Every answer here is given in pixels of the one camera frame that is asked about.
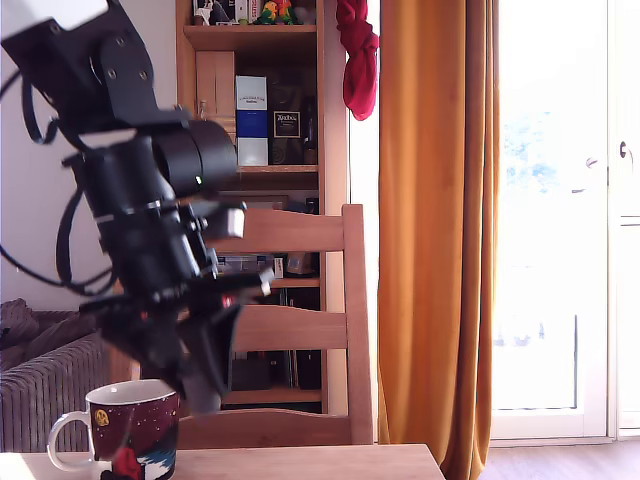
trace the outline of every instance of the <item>door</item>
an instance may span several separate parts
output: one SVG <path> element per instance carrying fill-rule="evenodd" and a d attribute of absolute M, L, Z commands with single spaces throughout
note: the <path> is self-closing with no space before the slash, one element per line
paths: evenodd
<path fill-rule="evenodd" d="M 619 426 L 640 428 L 640 2 L 618 0 L 615 11 L 615 112 L 613 143 L 626 148 L 612 157 L 616 173 Z"/>
<path fill-rule="evenodd" d="M 606 434 L 607 10 L 500 2 L 494 439 Z"/>

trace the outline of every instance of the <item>wooden floor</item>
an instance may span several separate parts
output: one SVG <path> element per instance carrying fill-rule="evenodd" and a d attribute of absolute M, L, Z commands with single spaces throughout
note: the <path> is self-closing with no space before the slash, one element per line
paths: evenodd
<path fill-rule="evenodd" d="M 492 448 L 480 480 L 640 480 L 640 441 Z"/>

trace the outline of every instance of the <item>wooden chair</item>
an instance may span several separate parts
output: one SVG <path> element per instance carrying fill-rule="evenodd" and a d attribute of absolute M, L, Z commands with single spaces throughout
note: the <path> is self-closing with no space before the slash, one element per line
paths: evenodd
<path fill-rule="evenodd" d="M 346 349 L 348 416 L 250 409 L 186 417 L 179 449 L 373 443 L 363 230 L 361 205 L 345 205 L 341 217 L 249 210 L 245 237 L 215 244 L 218 252 L 344 252 L 346 313 L 249 305 L 234 349 Z"/>

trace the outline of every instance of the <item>mug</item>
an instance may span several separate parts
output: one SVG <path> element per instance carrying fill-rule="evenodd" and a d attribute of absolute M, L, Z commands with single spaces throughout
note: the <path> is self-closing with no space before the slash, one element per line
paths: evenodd
<path fill-rule="evenodd" d="M 160 380 L 134 380 L 97 388 L 86 397 L 85 412 L 63 415 L 53 425 L 47 452 L 67 472 L 91 470 L 95 480 L 166 480 L 176 466 L 178 394 Z M 68 463 L 56 451 L 67 423 L 84 422 L 91 456 Z"/>

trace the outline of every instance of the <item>shelf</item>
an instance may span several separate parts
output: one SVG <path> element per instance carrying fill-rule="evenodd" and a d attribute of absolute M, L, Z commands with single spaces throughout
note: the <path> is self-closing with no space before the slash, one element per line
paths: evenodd
<path fill-rule="evenodd" d="M 259 403 L 313 403 L 321 401 L 321 390 L 276 387 L 271 390 L 231 392 L 224 403 L 227 405 L 247 405 Z"/>
<path fill-rule="evenodd" d="M 271 288 L 316 288 L 319 278 L 281 278 L 271 282 Z"/>
<path fill-rule="evenodd" d="M 316 62 L 315 25 L 185 26 L 184 34 L 196 51 L 234 51 L 240 56 L 277 59 L 303 56 Z"/>
<path fill-rule="evenodd" d="M 222 187 L 222 191 L 317 189 L 317 165 L 238 167 L 235 180 Z"/>

